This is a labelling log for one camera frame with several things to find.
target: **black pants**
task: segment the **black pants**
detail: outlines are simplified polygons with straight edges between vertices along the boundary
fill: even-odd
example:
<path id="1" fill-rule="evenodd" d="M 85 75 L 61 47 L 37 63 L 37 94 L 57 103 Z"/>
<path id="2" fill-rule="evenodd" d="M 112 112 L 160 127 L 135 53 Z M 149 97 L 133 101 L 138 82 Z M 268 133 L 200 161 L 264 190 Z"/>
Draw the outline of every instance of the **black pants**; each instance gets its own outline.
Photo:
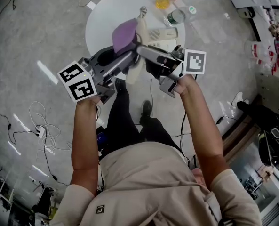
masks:
<path id="1" fill-rule="evenodd" d="M 119 92 L 110 111 L 107 128 L 109 142 L 103 149 L 102 158 L 118 149 L 143 141 L 160 142 L 181 152 L 157 118 L 141 117 L 140 124 L 143 128 L 139 133 L 132 121 L 129 106 L 128 92 Z"/>

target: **round white table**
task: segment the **round white table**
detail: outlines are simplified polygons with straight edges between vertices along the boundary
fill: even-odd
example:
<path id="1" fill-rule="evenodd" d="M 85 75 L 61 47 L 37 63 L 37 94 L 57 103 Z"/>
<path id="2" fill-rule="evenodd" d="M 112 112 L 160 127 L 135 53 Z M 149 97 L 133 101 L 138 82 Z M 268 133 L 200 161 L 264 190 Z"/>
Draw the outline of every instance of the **round white table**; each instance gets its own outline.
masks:
<path id="1" fill-rule="evenodd" d="M 137 18 L 139 9 L 146 6 L 148 13 L 145 16 L 148 29 L 165 28 L 163 17 L 176 9 L 172 4 L 167 10 L 159 10 L 155 6 L 156 0 L 101 0 L 93 11 L 90 13 L 86 24 L 86 44 L 93 56 L 99 50 L 112 45 L 112 32 L 121 23 Z M 185 27 L 184 24 L 177 26 L 180 44 L 185 44 Z M 126 76 L 120 73 L 118 78 L 125 79 Z M 148 80 L 153 76 L 147 73 L 143 67 L 139 80 Z"/>

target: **purple cloth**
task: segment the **purple cloth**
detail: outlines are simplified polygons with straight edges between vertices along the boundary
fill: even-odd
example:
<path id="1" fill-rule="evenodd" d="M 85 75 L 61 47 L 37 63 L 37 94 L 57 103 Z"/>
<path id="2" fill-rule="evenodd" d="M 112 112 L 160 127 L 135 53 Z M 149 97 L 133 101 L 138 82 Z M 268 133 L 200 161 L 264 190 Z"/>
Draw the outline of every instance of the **purple cloth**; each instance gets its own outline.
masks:
<path id="1" fill-rule="evenodd" d="M 114 52 L 122 50 L 128 46 L 135 37 L 137 20 L 135 18 L 119 25 L 112 33 L 112 42 Z"/>

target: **concrete floor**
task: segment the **concrete floor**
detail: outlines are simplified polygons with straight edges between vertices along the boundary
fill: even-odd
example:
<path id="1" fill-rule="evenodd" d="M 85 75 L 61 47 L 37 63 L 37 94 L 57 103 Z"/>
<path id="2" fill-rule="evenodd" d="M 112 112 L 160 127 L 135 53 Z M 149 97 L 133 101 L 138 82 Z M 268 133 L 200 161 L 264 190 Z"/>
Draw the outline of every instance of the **concrete floor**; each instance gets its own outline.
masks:
<path id="1" fill-rule="evenodd" d="M 0 0 L 2 8 L 9 0 Z M 79 0 L 16 0 L 16 9 L 9 5 L 0 17 L 0 114 L 6 115 L 12 123 L 13 131 L 23 131 L 19 120 L 30 130 L 34 125 L 29 115 L 33 101 L 41 102 L 46 108 L 46 120 L 57 126 L 61 134 L 56 138 L 57 148 L 67 150 L 67 142 L 72 142 L 75 104 L 68 97 L 61 82 L 54 84 L 38 67 L 41 61 L 54 75 L 73 60 L 89 57 L 85 43 L 85 27 L 91 9 L 79 7 Z M 230 106 L 238 91 L 250 101 L 256 95 L 254 72 L 244 54 L 244 43 L 252 38 L 252 29 L 241 19 L 230 0 L 183 0 L 197 9 L 197 19 L 186 24 L 185 47 L 207 52 L 205 74 L 198 77 L 198 83 L 205 95 L 215 121 L 222 115 L 238 118 L 240 112 Z M 151 99 L 150 81 L 137 82 L 128 86 L 130 112 L 138 123 L 141 105 Z M 179 135 L 184 109 L 177 96 L 173 99 L 159 90 L 156 80 L 152 81 L 151 92 L 154 101 L 154 117 L 157 117 L 170 135 Z M 100 105 L 103 126 L 115 97 Z M 31 110 L 36 121 L 36 113 L 43 113 L 35 105 Z M 234 120 L 224 119 L 218 126 L 223 134 Z M 28 177 L 42 181 L 58 189 L 63 196 L 66 186 L 55 182 L 48 172 L 43 152 L 38 149 L 38 139 L 33 134 L 16 134 L 16 150 L 8 143 L 8 123 L 0 118 L 0 176 L 8 174 L 7 183 L 15 187 L 15 197 L 31 208 L 37 203 L 41 189 Z M 185 121 L 184 133 L 190 132 Z M 57 130 L 51 128 L 51 134 Z M 177 144 L 180 138 L 174 138 Z M 194 155 L 191 136 L 183 137 L 184 151 Z M 50 169 L 60 182 L 69 184 L 72 175 L 71 152 L 55 150 L 47 153 Z M 46 173 L 44 176 L 34 166 Z"/>

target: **hand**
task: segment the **hand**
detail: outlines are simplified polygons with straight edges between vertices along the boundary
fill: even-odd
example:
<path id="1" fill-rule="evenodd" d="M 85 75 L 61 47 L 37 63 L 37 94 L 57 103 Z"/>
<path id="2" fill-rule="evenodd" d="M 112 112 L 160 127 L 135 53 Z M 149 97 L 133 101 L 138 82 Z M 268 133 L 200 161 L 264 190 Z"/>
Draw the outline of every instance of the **hand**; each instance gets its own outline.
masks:
<path id="1" fill-rule="evenodd" d="M 90 103 L 93 103 L 94 105 L 96 105 L 100 100 L 101 100 L 101 98 L 99 96 L 92 96 L 92 97 L 79 101 L 78 105 L 85 105 L 85 104 L 90 104 Z"/>
<path id="2" fill-rule="evenodd" d="M 178 84 L 174 88 L 181 97 L 186 96 L 189 93 L 189 88 L 192 82 L 195 81 L 191 74 L 186 74 L 181 79 L 178 80 Z"/>

